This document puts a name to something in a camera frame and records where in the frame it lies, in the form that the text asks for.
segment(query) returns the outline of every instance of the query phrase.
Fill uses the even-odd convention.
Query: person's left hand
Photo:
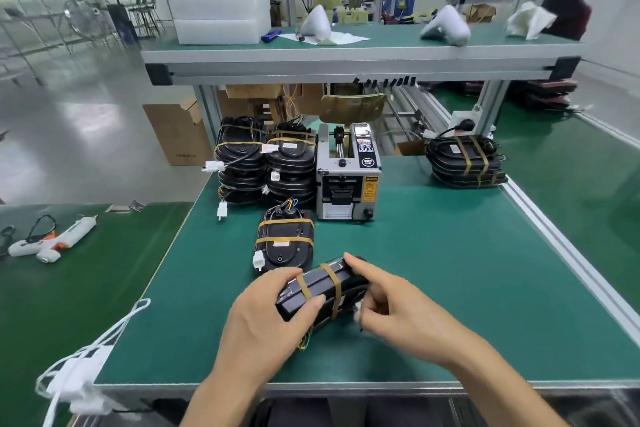
[[[268,271],[237,297],[222,331],[213,376],[257,391],[280,370],[325,301],[324,295],[313,297],[289,322],[284,321],[276,299],[300,273],[301,269],[292,267]]]

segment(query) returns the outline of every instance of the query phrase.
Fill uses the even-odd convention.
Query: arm
[[[356,321],[396,348],[450,370],[490,427],[567,427],[488,342],[416,286],[348,253],[344,258],[371,282]]]
[[[302,273],[283,267],[254,280],[229,310],[211,374],[196,389],[180,427],[237,427],[254,398],[296,350],[324,296],[309,300],[286,323],[275,303]]]

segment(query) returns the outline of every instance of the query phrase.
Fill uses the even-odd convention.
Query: crumpled tissue
[[[533,2],[524,2],[507,20],[507,34],[519,35],[527,41],[537,39],[543,29],[548,29],[557,16]]]

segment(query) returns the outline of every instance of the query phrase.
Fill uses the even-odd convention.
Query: person's right hand
[[[350,253],[344,260],[371,282],[356,322],[399,350],[448,367],[480,339],[408,280]]]

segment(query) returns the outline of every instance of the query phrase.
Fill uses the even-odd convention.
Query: hand
[[[450,367],[468,349],[474,333],[409,281],[349,253],[344,260],[370,282],[355,320],[399,350]]]
[[[280,370],[325,301],[324,295],[313,297],[289,322],[284,321],[276,299],[300,273],[301,269],[292,267],[268,271],[237,297],[222,331],[213,376],[257,391]]]

